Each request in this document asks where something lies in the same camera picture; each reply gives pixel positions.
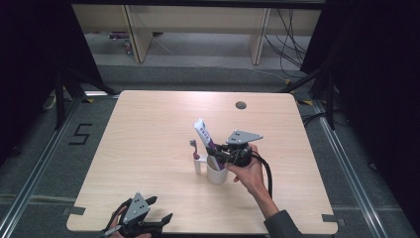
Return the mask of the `light wooden desk frame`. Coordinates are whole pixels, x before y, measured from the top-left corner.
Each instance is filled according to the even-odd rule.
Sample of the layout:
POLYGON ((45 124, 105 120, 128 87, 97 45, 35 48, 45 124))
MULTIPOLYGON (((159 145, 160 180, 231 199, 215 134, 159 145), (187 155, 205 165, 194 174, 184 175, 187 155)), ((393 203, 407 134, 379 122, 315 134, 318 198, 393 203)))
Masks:
POLYGON ((146 59, 152 34, 209 33, 249 37, 252 64, 260 63, 266 35, 313 35, 319 10, 74 4, 84 32, 126 32, 137 62, 146 59))

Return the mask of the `white and purple toothpaste tube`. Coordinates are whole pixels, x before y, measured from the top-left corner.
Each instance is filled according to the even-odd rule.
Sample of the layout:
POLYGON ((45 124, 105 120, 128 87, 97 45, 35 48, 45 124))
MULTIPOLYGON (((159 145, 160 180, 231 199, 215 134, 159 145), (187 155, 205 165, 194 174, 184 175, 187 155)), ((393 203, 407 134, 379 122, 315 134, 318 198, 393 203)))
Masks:
POLYGON ((225 169, 224 164, 216 158, 217 148, 206 128, 204 120, 202 118, 199 118, 193 124, 193 127, 196 130, 197 134, 199 135, 201 141, 203 142, 208 155, 213 156, 215 158, 214 164, 215 164, 216 170, 222 171, 223 169, 225 169))

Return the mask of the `black metal stand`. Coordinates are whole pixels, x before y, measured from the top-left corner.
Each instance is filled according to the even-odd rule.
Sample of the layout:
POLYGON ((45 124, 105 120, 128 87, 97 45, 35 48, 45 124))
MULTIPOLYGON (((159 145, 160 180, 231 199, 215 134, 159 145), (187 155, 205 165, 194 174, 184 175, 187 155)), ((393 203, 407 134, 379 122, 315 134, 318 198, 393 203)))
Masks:
POLYGON ((313 81, 313 85, 309 90, 309 96, 312 99, 319 99, 323 97, 326 100, 326 109, 324 117, 330 128, 335 129, 334 125, 334 86, 335 80, 331 70, 321 65, 319 68, 313 70, 309 74, 301 77, 293 83, 288 83, 285 88, 280 89, 279 93, 290 93, 295 89, 313 81))
POLYGON ((67 90, 72 98, 81 99, 86 97, 86 93, 81 87, 81 83, 87 83, 111 95, 119 94, 119 91, 105 85, 100 77, 93 78, 76 69, 62 66, 56 73, 55 84, 55 105, 56 105, 56 125, 59 129, 64 123, 64 91, 67 90))

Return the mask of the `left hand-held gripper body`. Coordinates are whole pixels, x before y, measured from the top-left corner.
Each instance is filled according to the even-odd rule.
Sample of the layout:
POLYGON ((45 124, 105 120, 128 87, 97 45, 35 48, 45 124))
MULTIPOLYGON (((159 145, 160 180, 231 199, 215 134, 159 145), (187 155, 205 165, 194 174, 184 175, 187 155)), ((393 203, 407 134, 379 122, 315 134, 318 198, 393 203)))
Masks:
POLYGON ((129 206, 123 212, 119 233, 125 238, 136 238, 139 235, 150 233, 159 236, 162 228, 157 227, 157 222, 146 222, 145 218, 151 210, 151 204, 147 204, 142 195, 137 192, 129 200, 129 206))

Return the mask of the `aluminium floor rail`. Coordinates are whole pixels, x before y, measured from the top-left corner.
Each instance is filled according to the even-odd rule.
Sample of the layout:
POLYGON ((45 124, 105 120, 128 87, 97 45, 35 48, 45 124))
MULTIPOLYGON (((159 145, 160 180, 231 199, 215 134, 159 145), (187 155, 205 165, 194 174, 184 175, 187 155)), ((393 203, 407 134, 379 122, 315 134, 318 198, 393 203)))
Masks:
POLYGON ((64 104, 64 119, 55 126, 54 111, 42 113, 22 145, 0 168, 0 238, 9 238, 47 170, 80 99, 64 104))
POLYGON ((338 163, 340 164, 340 167, 359 206, 359 209, 363 214, 372 237, 389 238, 388 233, 380 219, 380 216, 376 212, 364 186, 362 185, 356 171, 354 170, 350 159, 336 133, 336 130, 330 125, 327 116, 322 116, 320 123, 334 151, 338 163))

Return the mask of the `person's left hand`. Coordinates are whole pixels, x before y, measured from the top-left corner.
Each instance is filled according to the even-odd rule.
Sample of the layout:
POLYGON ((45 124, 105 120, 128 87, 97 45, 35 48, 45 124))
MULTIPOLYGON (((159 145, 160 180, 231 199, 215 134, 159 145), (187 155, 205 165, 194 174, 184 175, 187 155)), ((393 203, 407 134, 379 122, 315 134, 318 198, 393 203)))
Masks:
MULTIPOLYGON (((127 209, 127 207, 124 206, 123 208, 119 209, 118 211, 115 211, 112 214, 113 220, 112 220, 109 228, 115 228, 119 224, 120 217, 126 209, 127 209)), ((109 236, 109 238, 124 238, 124 237, 119 232, 114 232, 113 234, 111 234, 109 236)))

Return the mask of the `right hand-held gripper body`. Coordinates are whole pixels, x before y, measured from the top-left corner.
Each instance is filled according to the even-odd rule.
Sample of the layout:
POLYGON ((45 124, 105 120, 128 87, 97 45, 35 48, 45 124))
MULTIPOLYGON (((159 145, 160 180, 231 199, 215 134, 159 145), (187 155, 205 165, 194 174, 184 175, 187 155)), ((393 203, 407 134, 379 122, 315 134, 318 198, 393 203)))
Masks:
POLYGON ((227 139, 229 164, 237 167, 246 167, 251 163, 252 149, 249 142, 257 141, 263 138, 263 135, 235 130, 227 139))

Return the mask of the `person's right hand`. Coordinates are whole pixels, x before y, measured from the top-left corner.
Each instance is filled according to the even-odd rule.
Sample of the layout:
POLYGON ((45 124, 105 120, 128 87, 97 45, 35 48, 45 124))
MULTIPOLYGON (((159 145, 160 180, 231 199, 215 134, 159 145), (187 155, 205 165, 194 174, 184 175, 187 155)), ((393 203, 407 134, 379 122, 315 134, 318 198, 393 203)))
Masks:
POLYGON ((233 164, 227 164, 226 168, 235 175, 234 182, 239 181, 254 198, 261 198, 268 195, 263 182, 263 165, 256 159, 257 146, 251 144, 251 149, 253 157, 247 167, 241 168, 233 164))

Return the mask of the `white cup with side holder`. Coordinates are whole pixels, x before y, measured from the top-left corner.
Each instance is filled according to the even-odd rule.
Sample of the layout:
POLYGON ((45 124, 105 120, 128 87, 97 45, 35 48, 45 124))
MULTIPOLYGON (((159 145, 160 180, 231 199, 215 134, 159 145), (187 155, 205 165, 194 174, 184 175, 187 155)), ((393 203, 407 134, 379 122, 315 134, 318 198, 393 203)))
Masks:
POLYGON ((201 166, 206 166, 206 177, 213 184, 222 184, 226 181, 228 170, 218 164, 218 161, 213 156, 202 156, 199 155, 194 160, 195 172, 201 174, 201 166))

